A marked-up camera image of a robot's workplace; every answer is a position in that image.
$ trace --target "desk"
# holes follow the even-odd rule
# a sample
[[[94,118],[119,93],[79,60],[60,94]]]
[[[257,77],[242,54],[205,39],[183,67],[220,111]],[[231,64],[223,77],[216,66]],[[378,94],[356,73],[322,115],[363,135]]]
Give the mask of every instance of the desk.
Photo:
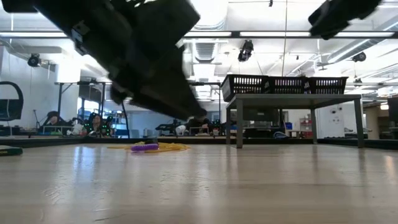
[[[317,144],[315,109],[354,101],[358,147],[364,147],[361,95],[237,94],[226,107],[226,143],[231,144],[231,109],[236,109],[236,147],[243,147],[243,108],[311,110],[313,143]]]

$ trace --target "plastic crate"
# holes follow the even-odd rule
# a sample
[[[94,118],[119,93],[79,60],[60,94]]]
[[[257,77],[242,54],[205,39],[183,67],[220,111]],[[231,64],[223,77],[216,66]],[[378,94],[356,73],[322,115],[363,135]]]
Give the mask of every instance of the plastic crate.
[[[309,84],[305,77],[269,77],[269,93],[304,94],[309,93]]]
[[[227,75],[221,84],[225,102],[234,98],[235,94],[267,93],[268,76],[265,75]]]
[[[348,77],[308,78],[311,94],[344,94]]]

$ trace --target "person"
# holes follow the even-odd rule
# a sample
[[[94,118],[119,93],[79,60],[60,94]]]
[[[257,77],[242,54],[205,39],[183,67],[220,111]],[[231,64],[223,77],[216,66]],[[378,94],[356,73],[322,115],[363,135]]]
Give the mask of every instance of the person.
[[[198,134],[198,133],[210,133],[211,132],[211,122],[208,118],[206,118],[206,113],[201,116],[193,117],[189,122],[185,125],[186,130],[190,134]]]
[[[44,121],[43,125],[38,129],[38,132],[56,132],[60,129],[57,126],[72,126],[71,124],[64,121],[61,117],[59,117],[57,111],[50,111],[47,113],[47,119]]]
[[[91,113],[88,121],[85,122],[84,130],[81,132],[82,135],[93,134],[94,131],[97,137],[101,137],[101,116],[97,113]]]

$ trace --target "security camera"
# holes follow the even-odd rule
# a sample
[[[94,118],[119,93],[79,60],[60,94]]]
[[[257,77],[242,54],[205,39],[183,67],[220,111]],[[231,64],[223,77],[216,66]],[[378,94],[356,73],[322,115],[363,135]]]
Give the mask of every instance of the security camera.
[[[366,60],[366,54],[361,52],[353,57],[354,62],[363,62]]]
[[[239,53],[238,60],[240,62],[247,62],[247,60],[249,60],[249,58],[251,57],[251,53],[253,50],[254,46],[251,40],[245,40]]]
[[[39,67],[41,63],[42,63],[42,60],[40,59],[40,54],[32,54],[27,61],[27,64],[30,67],[34,67],[34,68]]]

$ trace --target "yellow rope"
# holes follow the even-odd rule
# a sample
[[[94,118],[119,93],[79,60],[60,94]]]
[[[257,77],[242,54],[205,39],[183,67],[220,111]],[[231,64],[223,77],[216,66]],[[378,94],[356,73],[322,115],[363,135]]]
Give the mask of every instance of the yellow rope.
[[[142,146],[145,142],[137,142],[133,146]],[[174,144],[174,143],[158,143],[159,149],[157,150],[146,150],[145,153],[157,153],[157,152],[170,152],[170,151],[184,151],[190,149],[191,147],[184,144]],[[131,146],[108,146],[108,149],[124,149],[131,150]]]

